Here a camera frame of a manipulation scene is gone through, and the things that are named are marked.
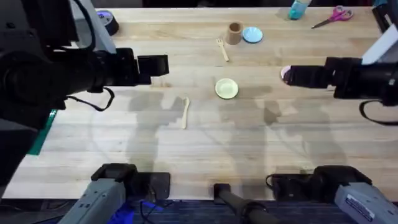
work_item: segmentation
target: wooden tabletop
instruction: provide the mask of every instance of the wooden tabletop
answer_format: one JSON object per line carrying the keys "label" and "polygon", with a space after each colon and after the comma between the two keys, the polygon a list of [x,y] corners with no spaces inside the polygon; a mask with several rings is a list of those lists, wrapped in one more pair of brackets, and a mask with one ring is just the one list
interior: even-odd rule
{"label": "wooden tabletop", "polygon": [[[287,19],[288,8],[112,9],[121,25],[116,45],[136,55],[169,55],[170,74],[152,86],[112,88],[116,99],[102,113],[68,100],[42,152],[26,156],[4,197],[79,198],[102,164],[128,162],[139,171],[170,172],[170,198],[209,199],[213,184],[224,182],[245,198],[272,199],[266,175],[341,164],[398,200],[398,128],[366,121],[360,101],[335,100],[332,88],[295,88],[279,78],[285,65],[362,56],[381,34],[371,8],[353,9],[352,20],[315,30],[331,8],[310,8],[299,21]],[[226,45],[227,63],[216,38],[234,21],[260,28],[264,39]],[[235,99],[216,96],[220,78],[238,83]],[[108,100],[106,93],[77,96]],[[191,104],[183,130],[185,97]],[[369,106],[374,118],[397,114]]]}

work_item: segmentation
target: fork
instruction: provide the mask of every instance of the fork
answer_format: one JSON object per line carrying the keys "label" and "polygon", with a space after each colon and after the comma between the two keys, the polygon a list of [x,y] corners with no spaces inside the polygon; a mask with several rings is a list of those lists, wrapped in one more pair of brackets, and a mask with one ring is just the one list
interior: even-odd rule
{"label": "fork", "polygon": [[223,52],[223,56],[224,56],[225,61],[226,61],[226,62],[229,62],[228,55],[226,54],[226,51],[225,51],[225,49],[224,49],[224,42],[223,42],[223,40],[220,39],[220,38],[217,38],[217,44],[218,44],[219,47],[221,47],[221,51]]}

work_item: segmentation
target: wooden cup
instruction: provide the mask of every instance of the wooden cup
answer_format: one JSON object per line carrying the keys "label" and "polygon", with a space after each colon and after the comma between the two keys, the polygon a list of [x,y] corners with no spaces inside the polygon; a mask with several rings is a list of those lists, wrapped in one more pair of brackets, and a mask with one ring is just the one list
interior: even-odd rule
{"label": "wooden cup", "polygon": [[238,44],[242,40],[243,25],[240,22],[233,22],[228,26],[225,42],[230,45]]}

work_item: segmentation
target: pink scissors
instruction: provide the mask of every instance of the pink scissors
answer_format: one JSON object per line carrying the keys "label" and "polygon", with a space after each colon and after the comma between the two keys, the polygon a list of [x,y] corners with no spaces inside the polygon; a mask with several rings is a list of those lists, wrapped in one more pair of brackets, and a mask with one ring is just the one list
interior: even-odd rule
{"label": "pink scissors", "polygon": [[343,6],[336,6],[333,9],[333,15],[331,15],[331,17],[329,19],[318,23],[317,25],[311,27],[311,29],[315,29],[315,28],[324,26],[331,22],[347,21],[347,20],[350,20],[353,16],[354,16],[354,11],[352,11],[350,9],[346,9]]}

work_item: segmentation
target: small bowl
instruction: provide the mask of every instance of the small bowl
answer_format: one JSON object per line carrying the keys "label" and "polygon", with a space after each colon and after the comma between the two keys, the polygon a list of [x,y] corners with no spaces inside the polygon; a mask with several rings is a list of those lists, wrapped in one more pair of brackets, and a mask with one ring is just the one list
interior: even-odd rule
{"label": "small bowl", "polygon": [[262,40],[263,34],[257,27],[247,27],[243,30],[243,39],[246,42],[255,44]]}
{"label": "small bowl", "polygon": [[232,99],[239,91],[238,84],[230,78],[223,78],[216,83],[216,93],[222,99]]}

